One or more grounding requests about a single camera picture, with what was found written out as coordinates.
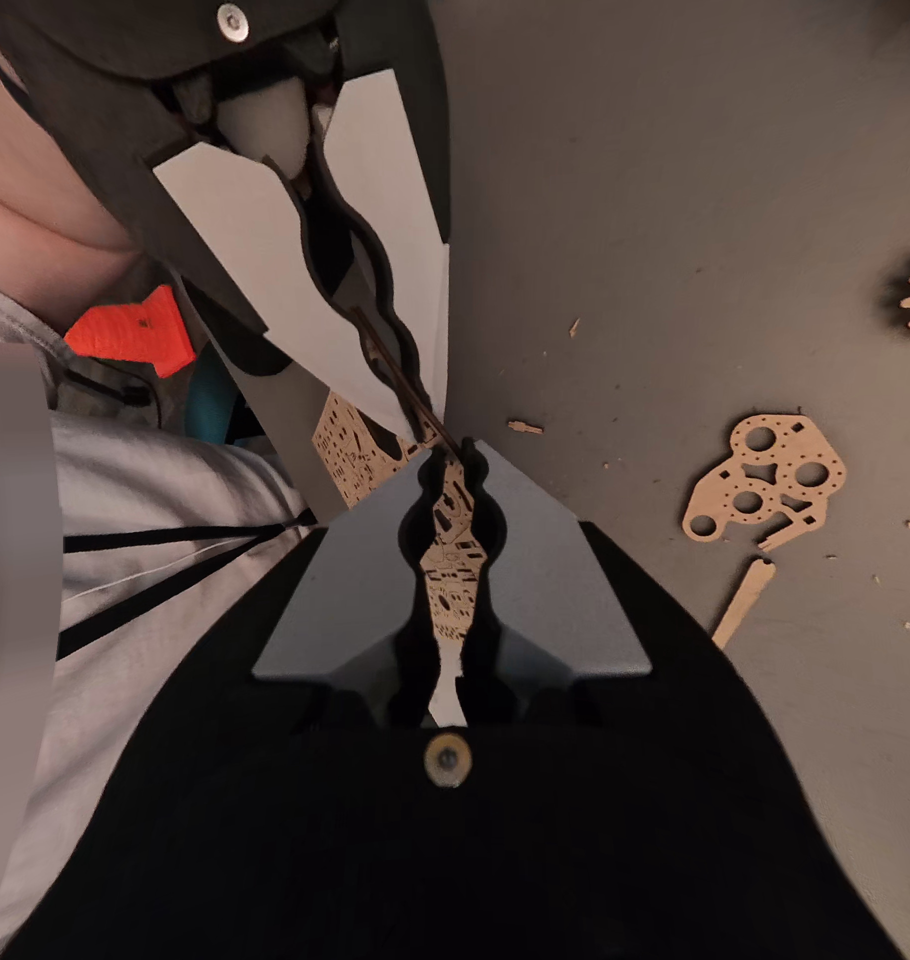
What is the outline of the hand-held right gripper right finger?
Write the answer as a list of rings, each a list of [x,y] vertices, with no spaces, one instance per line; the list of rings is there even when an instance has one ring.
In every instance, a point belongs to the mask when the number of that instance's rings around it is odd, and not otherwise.
[[[485,553],[472,640],[507,687],[649,675],[578,517],[482,440],[463,449],[472,534]]]

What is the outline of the teal object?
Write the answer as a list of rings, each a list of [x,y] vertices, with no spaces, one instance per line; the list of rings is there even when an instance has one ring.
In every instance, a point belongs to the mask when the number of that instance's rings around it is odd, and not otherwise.
[[[183,435],[224,446],[239,390],[213,342],[197,354],[183,408]]]

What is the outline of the thin wooden stick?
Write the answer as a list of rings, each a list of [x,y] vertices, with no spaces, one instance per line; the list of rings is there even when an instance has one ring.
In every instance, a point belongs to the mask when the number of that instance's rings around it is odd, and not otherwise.
[[[712,640],[718,649],[727,647],[776,572],[771,558],[753,558],[748,563],[713,630]]]

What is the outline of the perforated wooden plate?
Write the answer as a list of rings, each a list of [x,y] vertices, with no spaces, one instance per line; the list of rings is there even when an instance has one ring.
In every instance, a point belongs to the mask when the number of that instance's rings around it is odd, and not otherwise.
[[[734,524],[777,528],[785,514],[828,518],[848,472],[814,421],[802,414],[755,414],[731,429],[726,458],[708,469],[689,495],[681,529],[707,544]]]

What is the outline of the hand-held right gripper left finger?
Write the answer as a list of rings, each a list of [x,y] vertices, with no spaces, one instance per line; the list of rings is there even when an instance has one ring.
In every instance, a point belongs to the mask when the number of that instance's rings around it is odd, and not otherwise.
[[[416,573],[400,534],[424,488],[420,452],[332,521],[253,667],[259,681],[294,681],[388,703],[401,681],[394,639],[413,612]]]

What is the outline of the grey patterned cloth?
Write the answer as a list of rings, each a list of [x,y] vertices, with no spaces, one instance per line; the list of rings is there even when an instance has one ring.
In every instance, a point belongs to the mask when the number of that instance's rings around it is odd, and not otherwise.
[[[186,384],[183,374],[160,378],[151,364],[79,357],[58,384],[55,409],[180,434]]]

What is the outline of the orange red object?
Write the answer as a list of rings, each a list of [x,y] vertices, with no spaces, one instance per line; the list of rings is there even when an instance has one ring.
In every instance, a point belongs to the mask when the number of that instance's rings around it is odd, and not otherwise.
[[[64,341],[80,357],[149,364],[159,378],[173,377],[197,358],[168,284],[140,303],[89,308]]]

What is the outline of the laser-cut wooden parts sheet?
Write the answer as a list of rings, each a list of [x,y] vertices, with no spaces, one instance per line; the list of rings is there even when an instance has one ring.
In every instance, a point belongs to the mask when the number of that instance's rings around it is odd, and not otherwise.
[[[436,538],[422,559],[436,636],[441,641],[461,645],[472,625],[478,580],[486,554],[472,533],[474,502],[468,494],[461,455],[416,378],[396,359],[389,341],[377,331],[358,306],[350,314],[361,331],[363,351],[369,366],[385,368],[388,381],[399,400],[408,425],[420,429],[423,450],[443,449],[446,453],[444,486],[433,509]]]

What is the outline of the person's left forearm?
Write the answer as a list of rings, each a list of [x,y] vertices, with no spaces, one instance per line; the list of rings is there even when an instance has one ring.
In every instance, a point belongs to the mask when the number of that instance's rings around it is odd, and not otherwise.
[[[0,79],[0,293],[63,334],[140,259]]]

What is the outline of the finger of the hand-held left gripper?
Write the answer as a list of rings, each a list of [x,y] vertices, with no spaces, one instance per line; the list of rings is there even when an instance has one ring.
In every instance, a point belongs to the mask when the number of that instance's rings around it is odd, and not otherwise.
[[[266,326],[265,337],[332,391],[411,441],[392,388],[369,368],[348,314],[306,259],[299,198],[273,166],[198,143],[153,174]]]
[[[310,111],[309,156],[318,185],[350,216],[365,282],[360,309],[434,416],[446,417],[449,388],[449,243],[429,196],[397,73],[346,80],[333,105]]]

